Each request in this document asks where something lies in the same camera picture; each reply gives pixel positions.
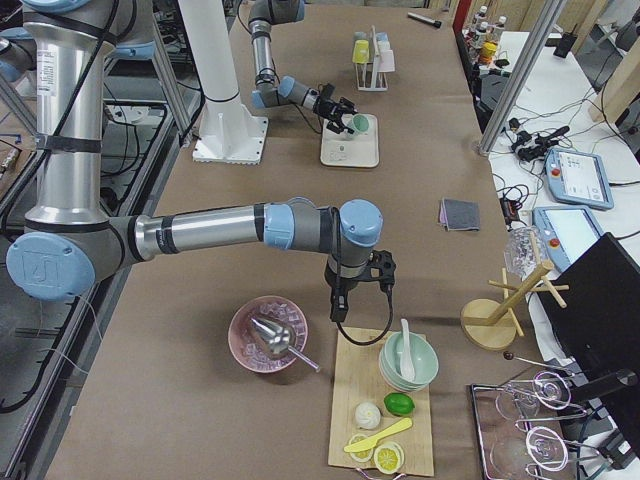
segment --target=monitor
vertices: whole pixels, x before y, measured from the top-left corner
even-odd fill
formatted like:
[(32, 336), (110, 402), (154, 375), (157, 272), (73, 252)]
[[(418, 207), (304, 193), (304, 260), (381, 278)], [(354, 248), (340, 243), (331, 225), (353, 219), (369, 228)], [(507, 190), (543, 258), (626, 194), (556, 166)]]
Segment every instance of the monitor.
[[(567, 355), (589, 381), (621, 369), (640, 375), (640, 267), (605, 233), (557, 280), (569, 290), (560, 308), (549, 293), (540, 301)], [(640, 457), (640, 384), (600, 397), (631, 449)]]

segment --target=knife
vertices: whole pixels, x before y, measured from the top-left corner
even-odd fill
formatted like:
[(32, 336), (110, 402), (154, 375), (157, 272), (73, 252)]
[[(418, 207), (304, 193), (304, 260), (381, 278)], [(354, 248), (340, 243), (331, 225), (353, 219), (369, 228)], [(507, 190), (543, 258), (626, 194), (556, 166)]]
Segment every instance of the knife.
[(370, 437), (367, 437), (364, 440), (360, 440), (359, 442), (350, 443), (349, 445), (344, 447), (343, 450), (347, 453), (364, 452), (365, 450), (369, 450), (375, 447), (378, 443), (378, 440), (384, 437), (388, 437), (389, 435), (402, 432), (408, 428), (411, 428), (412, 425), (413, 421), (409, 417), (403, 418), (390, 427), (387, 427), (384, 430), (380, 430), (375, 435), (371, 435)]

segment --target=tablet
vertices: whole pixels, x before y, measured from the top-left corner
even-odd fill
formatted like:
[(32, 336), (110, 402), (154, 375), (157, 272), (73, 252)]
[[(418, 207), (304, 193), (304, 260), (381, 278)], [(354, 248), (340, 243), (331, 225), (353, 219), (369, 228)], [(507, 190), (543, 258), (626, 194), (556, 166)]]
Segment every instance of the tablet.
[(564, 272), (604, 234), (589, 207), (537, 207), (533, 224), (540, 230), (549, 258)]
[(600, 155), (553, 147), (547, 152), (545, 170), (551, 195), (558, 202), (598, 210), (613, 208), (613, 196)]

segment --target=black marker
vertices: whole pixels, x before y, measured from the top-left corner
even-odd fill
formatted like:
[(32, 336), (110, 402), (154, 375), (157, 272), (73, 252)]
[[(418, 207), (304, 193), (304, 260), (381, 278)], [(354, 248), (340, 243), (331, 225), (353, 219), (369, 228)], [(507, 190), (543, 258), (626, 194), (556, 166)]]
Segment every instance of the black marker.
[(413, 18), (414, 20), (418, 20), (419, 22), (426, 23), (427, 25), (431, 25), (435, 28), (440, 28), (442, 26), (442, 22), (440, 20), (434, 20), (433, 18), (423, 17), (422, 15), (418, 15), (417, 13), (409, 12), (407, 13), (409, 18)]

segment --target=stack of bowls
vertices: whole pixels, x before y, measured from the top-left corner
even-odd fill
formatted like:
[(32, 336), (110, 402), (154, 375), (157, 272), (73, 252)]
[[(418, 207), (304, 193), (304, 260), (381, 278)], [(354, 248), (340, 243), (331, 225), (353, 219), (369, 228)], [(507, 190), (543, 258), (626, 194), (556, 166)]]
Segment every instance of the stack of bowls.
[(385, 382), (400, 392), (416, 392), (422, 390), (436, 378), (438, 374), (438, 357), (433, 347), (424, 338), (415, 333), (409, 334), (411, 360), (416, 372), (412, 381), (400, 374), (400, 356), (404, 350), (402, 332), (392, 334), (380, 350), (378, 367)]

